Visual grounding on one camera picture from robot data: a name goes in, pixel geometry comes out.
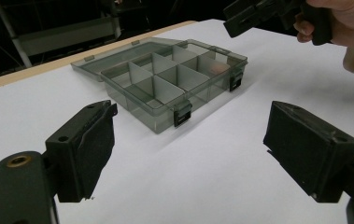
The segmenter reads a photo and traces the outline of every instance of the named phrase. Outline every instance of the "storage compartment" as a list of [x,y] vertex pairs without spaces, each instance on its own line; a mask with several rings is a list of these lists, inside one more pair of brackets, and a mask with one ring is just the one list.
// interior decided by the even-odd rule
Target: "storage compartment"
[[181,125],[191,112],[224,91],[237,88],[246,64],[247,57],[195,40],[149,38],[72,66],[103,80],[112,99],[161,133]]

